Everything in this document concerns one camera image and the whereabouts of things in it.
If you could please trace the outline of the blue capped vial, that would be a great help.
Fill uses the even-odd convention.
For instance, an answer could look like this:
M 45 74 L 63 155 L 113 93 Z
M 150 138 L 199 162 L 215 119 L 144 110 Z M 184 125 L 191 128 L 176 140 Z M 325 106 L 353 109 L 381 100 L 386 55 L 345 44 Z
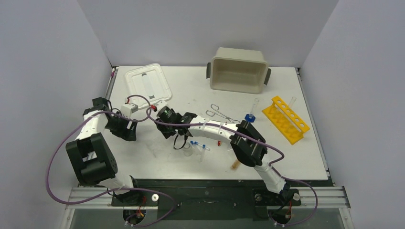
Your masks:
M 202 145 L 202 146 L 201 146 L 200 162 L 203 161 L 205 151 L 206 151 L 206 147 L 205 147 L 205 145 Z
M 193 155 L 200 154 L 200 144 L 196 141 L 190 141 L 191 151 Z
M 193 145 L 194 145 L 195 147 L 201 148 L 202 150 L 207 150 L 207 151 L 210 151 L 210 150 L 211 150 L 207 145 L 205 145 L 205 144 L 200 144 L 200 143 L 198 143 L 198 142 L 194 142 Z

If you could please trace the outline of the yellow test tube rack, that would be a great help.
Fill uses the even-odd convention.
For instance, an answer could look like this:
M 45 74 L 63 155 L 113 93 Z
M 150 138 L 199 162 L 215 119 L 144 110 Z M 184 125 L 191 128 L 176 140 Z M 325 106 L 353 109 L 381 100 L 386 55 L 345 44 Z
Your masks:
M 291 145 L 294 145 L 310 127 L 279 96 L 271 99 L 272 104 L 261 112 L 276 127 Z

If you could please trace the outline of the large clear test tube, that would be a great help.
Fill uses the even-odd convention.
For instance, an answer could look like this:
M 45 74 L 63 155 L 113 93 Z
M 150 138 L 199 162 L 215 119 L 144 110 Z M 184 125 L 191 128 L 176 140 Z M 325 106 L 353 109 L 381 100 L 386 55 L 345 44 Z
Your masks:
M 289 108 L 292 108 L 293 105 L 295 104 L 296 100 L 297 100 L 297 98 L 293 96 L 293 97 L 291 98 L 291 100 L 289 101 L 289 103 L 288 103 L 288 107 L 289 107 Z

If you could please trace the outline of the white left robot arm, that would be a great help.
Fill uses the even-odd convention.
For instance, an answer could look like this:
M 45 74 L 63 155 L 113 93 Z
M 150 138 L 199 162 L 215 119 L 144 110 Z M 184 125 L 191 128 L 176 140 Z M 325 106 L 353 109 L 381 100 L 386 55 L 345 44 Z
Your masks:
M 92 100 L 93 107 L 85 109 L 84 120 L 87 123 L 65 149 L 74 169 L 78 182 L 82 186 L 104 186 L 118 188 L 124 193 L 124 200 L 137 205 L 142 200 L 142 191 L 133 187 L 132 177 L 118 171 L 118 165 L 112 151 L 103 137 L 104 130 L 125 141 L 136 140 L 137 123 L 129 121 L 138 110 L 135 104 L 123 104 L 117 113 L 112 111 L 106 98 Z

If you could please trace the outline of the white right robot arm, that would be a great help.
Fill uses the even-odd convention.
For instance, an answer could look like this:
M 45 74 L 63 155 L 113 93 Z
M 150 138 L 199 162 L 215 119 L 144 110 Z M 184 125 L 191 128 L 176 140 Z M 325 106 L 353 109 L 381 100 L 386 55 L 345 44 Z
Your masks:
M 237 160 L 245 166 L 252 167 L 262 178 L 270 199 L 281 204 L 288 198 L 288 190 L 284 187 L 285 179 L 276 173 L 272 163 L 263 163 L 268 149 L 280 154 L 280 161 L 285 155 L 277 148 L 268 145 L 255 127 L 242 121 L 239 124 L 222 123 L 209 120 L 194 113 L 181 115 L 168 106 L 150 106 L 156 113 L 154 120 L 157 129 L 169 138 L 173 135 L 188 137 L 205 137 L 230 144 Z

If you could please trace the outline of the white plastic tub lid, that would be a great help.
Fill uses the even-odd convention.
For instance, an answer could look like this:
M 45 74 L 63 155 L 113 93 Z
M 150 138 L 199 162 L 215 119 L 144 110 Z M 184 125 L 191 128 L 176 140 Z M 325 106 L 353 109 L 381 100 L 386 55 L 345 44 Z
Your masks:
M 168 101 L 172 98 L 163 69 L 158 63 L 142 67 L 124 67 L 125 85 L 131 98 L 125 97 L 124 101 L 136 104 L 139 109 L 146 108 L 160 100 Z

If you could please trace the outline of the small glass jar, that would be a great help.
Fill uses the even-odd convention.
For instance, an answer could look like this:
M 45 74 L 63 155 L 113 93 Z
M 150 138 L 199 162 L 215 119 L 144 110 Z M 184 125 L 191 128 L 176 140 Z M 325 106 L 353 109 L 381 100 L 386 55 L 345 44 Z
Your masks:
M 186 143 L 182 150 L 185 156 L 191 156 L 194 152 L 192 145 L 189 143 Z

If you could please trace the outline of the metal crucible tongs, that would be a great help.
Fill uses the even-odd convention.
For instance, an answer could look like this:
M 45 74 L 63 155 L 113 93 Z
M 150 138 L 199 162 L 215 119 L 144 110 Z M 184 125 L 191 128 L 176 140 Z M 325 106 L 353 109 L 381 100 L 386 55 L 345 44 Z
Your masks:
M 209 116 L 209 117 L 219 116 L 219 117 L 221 117 L 221 118 L 226 119 L 226 120 L 229 121 L 230 123 L 234 123 L 234 124 L 235 124 L 235 123 L 237 123 L 237 124 L 240 123 L 240 120 L 233 119 L 233 118 L 231 118 L 231 117 L 229 117 L 229 116 L 227 116 L 227 115 L 221 113 L 221 112 L 220 112 L 220 107 L 219 107 L 218 105 L 216 105 L 216 104 L 211 104 L 211 105 L 210 105 L 210 108 L 211 108 L 210 110 L 206 110 L 206 111 L 205 111 L 205 114 L 206 114 L 207 116 Z

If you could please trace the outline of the beige plastic tub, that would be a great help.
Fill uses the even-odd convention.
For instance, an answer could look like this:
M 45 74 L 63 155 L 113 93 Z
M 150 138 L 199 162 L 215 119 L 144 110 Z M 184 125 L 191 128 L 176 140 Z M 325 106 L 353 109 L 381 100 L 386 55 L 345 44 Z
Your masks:
M 210 88 L 219 91 L 260 94 L 270 75 L 262 52 L 254 50 L 220 47 L 206 66 Z

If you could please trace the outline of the graduated cylinder blue base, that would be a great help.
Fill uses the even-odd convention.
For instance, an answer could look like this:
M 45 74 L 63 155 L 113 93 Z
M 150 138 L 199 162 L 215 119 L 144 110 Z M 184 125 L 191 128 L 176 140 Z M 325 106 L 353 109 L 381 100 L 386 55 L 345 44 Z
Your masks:
M 251 107 L 251 109 L 250 109 L 250 112 L 245 115 L 245 120 L 246 120 L 247 122 L 253 123 L 253 122 L 255 121 L 255 119 L 256 119 L 256 117 L 255 117 L 255 112 L 256 112 L 256 108 L 257 108 L 257 105 L 258 105 L 259 101 L 260 101 L 259 98 L 255 98 L 255 99 L 254 99 L 254 102 L 253 102 L 253 104 L 252 104 L 252 107 Z

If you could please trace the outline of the test tube brush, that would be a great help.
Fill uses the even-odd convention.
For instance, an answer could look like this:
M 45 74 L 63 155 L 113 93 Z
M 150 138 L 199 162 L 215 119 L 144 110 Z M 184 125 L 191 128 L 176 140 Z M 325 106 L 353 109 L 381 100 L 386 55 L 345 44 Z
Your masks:
M 236 171 L 236 170 L 240 167 L 240 165 L 241 165 L 241 162 L 240 162 L 239 160 L 235 160 L 235 161 L 232 163 L 230 169 L 231 169 L 232 171 Z

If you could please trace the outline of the black base frame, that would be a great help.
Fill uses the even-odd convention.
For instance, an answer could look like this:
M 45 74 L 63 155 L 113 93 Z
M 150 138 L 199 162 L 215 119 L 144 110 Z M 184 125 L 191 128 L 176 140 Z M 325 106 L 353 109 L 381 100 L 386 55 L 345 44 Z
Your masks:
M 166 220 L 234 220 L 274 219 L 287 223 L 291 207 L 303 206 L 298 188 L 332 187 L 331 180 L 288 181 L 279 194 L 268 191 L 261 180 L 182 180 L 135 179 L 135 191 L 113 192 L 114 207 L 138 207 L 140 213 L 130 219 L 139 223 L 146 216 L 146 207 L 157 207 L 158 217 L 169 210 Z

